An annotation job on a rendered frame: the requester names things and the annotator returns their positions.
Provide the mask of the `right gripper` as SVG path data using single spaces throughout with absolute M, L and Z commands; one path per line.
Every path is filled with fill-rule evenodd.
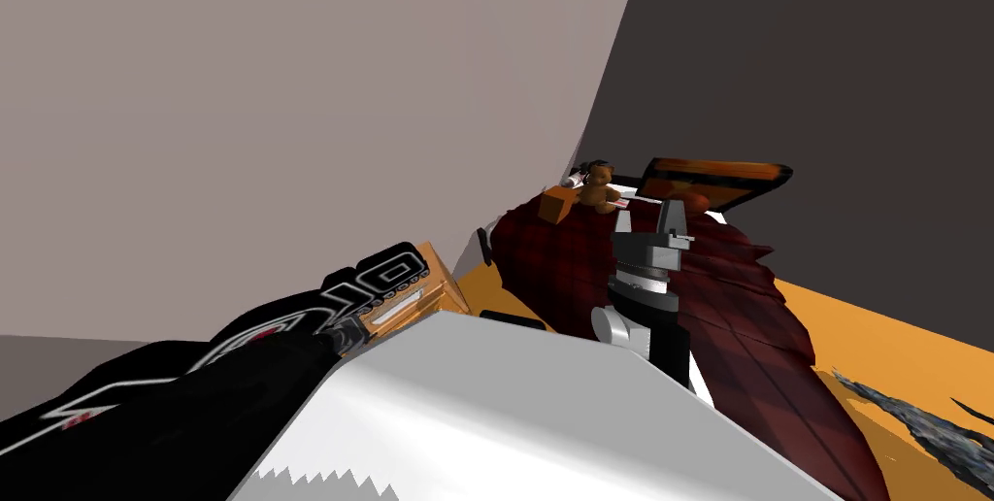
M 665 200 L 660 205 L 657 233 L 632 232 L 631 212 L 620 209 L 612 234 L 615 270 L 645 278 L 662 278 L 681 269 L 682 254 L 694 237 L 687 235 L 684 202 Z

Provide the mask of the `brown teddy bear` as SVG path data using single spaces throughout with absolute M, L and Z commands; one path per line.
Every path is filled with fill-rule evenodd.
M 615 210 L 620 192 L 610 186 L 614 167 L 606 162 L 591 162 L 586 169 L 584 184 L 576 202 L 590 207 L 597 214 L 606 215 Z

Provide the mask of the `orange box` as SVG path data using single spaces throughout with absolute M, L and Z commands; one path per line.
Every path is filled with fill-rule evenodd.
M 548 223 L 560 223 L 577 204 L 579 190 L 563 185 L 545 189 L 539 197 L 538 217 Z

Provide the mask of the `bed with red plaid blanket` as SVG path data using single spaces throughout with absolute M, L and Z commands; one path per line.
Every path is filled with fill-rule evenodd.
M 608 302 L 614 223 L 581 205 L 549 222 L 533 198 L 476 234 L 505 290 L 553 331 L 592 339 L 591 312 Z M 687 227 L 690 249 L 670 287 L 716 410 L 844 501 L 891 501 L 867 439 L 814 372 L 809 331 L 760 262 L 768 249 L 700 205 Z

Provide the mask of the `orange wooden cabinet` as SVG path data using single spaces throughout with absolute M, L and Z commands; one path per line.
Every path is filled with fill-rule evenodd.
M 387 292 L 379 305 L 360 316 L 371 343 L 438 311 L 472 313 L 452 274 L 428 241 L 415 248 L 426 264 L 421 276 Z

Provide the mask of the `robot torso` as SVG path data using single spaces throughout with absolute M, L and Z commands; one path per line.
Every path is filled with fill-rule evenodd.
M 634 352 L 439 312 L 331 370 L 229 501 L 842 501 Z

